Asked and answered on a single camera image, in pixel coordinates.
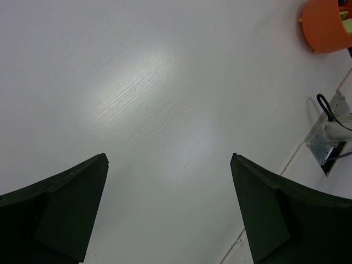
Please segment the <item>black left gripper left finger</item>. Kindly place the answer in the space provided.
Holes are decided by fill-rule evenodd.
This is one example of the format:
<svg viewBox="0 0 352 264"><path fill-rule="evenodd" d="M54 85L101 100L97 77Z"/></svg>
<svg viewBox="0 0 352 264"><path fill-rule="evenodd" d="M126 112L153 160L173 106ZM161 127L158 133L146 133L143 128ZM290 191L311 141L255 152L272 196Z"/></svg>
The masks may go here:
<svg viewBox="0 0 352 264"><path fill-rule="evenodd" d="M83 263L108 164L101 153L1 195L1 263Z"/></svg>

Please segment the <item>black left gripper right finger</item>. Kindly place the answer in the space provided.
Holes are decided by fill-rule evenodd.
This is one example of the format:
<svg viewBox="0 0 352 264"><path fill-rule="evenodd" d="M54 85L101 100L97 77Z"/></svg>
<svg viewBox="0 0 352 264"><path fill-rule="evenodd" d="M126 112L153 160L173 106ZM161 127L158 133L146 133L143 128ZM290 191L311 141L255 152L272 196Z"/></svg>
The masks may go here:
<svg viewBox="0 0 352 264"><path fill-rule="evenodd" d="M230 167L254 263L351 263L351 200L272 173L242 155Z"/></svg>

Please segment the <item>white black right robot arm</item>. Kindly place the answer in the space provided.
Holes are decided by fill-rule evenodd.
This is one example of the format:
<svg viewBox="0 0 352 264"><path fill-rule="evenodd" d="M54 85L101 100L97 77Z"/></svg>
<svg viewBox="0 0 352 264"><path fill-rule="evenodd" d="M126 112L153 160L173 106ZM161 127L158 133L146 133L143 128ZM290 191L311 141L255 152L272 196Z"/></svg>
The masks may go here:
<svg viewBox="0 0 352 264"><path fill-rule="evenodd" d="M351 142L351 115L340 116L337 119L337 121L325 122L323 124L323 138L331 142Z"/></svg>

